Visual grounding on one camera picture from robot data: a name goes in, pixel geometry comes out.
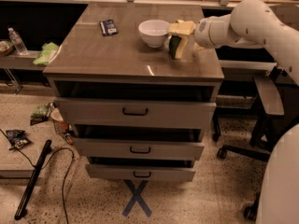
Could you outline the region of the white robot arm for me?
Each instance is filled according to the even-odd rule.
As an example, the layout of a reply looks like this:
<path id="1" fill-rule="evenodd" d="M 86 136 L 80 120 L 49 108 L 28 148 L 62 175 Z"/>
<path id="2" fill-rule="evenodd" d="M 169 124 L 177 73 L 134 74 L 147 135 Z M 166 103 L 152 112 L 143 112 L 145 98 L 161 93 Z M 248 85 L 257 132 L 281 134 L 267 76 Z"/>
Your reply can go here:
<path id="1" fill-rule="evenodd" d="M 244 0 L 231 14 L 199 22 L 179 21 L 168 33 L 193 36 L 200 47 L 262 47 L 299 82 L 299 32 L 261 0 Z M 299 224 L 299 124 L 278 139 L 267 163 L 255 224 Z"/>

